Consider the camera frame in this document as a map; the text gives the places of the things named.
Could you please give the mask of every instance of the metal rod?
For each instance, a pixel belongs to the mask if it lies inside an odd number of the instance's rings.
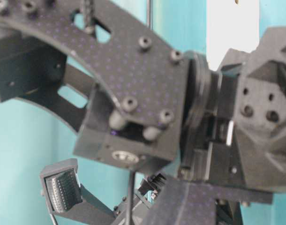
[[[147,0],[147,26],[152,30],[152,0]]]
[[[133,201],[134,201],[134,186],[135,186],[135,172],[129,172],[128,180],[128,198],[127,198],[127,208],[125,215],[125,225],[133,225]]]
[[[53,222],[53,225],[58,225],[58,222],[56,218],[54,217],[54,215],[53,214],[49,214],[49,215],[50,215],[51,221]]]

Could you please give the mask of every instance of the rectangular cutout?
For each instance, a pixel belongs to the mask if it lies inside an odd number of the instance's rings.
[[[87,99],[68,86],[62,86],[58,90],[58,94],[80,109],[84,108],[88,103]]]
[[[77,28],[84,30],[83,15],[78,13],[74,16],[74,24]],[[107,43],[111,39],[111,33],[103,24],[96,20],[96,38],[100,43]]]

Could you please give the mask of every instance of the black chain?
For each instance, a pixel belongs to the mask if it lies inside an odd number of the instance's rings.
[[[85,32],[88,34],[95,34],[95,1],[82,0],[81,6],[83,21],[85,24]]]

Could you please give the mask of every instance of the wire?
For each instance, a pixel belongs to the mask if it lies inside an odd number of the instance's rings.
[[[128,198],[127,198],[127,208],[125,215],[125,225],[133,225],[133,201],[134,201],[134,186],[135,186],[135,172],[129,172],[128,180]]]

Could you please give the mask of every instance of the purple dot pattern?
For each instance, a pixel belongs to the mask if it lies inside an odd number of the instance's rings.
[[[0,21],[23,33],[33,35],[67,55],[89,70],[106,90],[116,108],[129,121],[158,127],[158,115],[172,110],[181,120],[188,76],[188,60],[174,65],[169,60],[171,47],[145,25],[108,0],[96,0],[96,17],[110,31],[111,39],[99,43],[78,29],[70,15],[79,8],[78,0],[56,0],[47,7],[42,0],[38,15],[27,17],[22,0],[9,1],[9,13]],[[141,52],[138,40],[149,37],[152,47]],[[132,114],[123,112],[125,97],[135,97],[139,106]]]
[[[168,177],[142,225],[216,225],[216,199],[271,204],[272,194]]]

